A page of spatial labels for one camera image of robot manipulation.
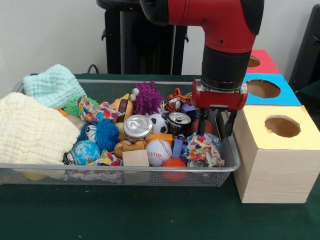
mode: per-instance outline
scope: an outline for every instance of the can lid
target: can lid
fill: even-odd
[[[174,123],[181,124],[181,125],[187,125],[191,123],[191,118],[182,112],[170,113],[169,119]]]
[[[153,123],[151,119],[143,115],[132,115],[123,124],[123,130],[131,137],[140,138],[146,136],[152,129]]]

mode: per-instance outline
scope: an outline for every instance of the yellow box top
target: yellow box top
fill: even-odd
[[[320,150],[320,132],[304,106],[246,105],[243,111],[259,149]]]

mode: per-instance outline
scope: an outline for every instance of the cable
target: cable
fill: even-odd
[[[94,64],[91,64],[91,65],[90,65],[90,67],[89,67],[89,69],[88,69],[88,71],[87,71],[86,73],[89,74],[92,68],[95,69],[95,72],[96,72],[97,74],[99,73],[99,70],[98,70],[97,66],[94,65]]]

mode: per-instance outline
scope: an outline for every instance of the red box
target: red box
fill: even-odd
[[[247,74],[280,74],[277,65],[264,49],[253,49]]]

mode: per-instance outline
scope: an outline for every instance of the mint green knitted cloth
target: mint green knitted cloth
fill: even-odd
[[[27,96],[49,108],[63,108],[73,98],[86,95],[71,71],[60,64],[38,75],[26,76],[23,88]]]

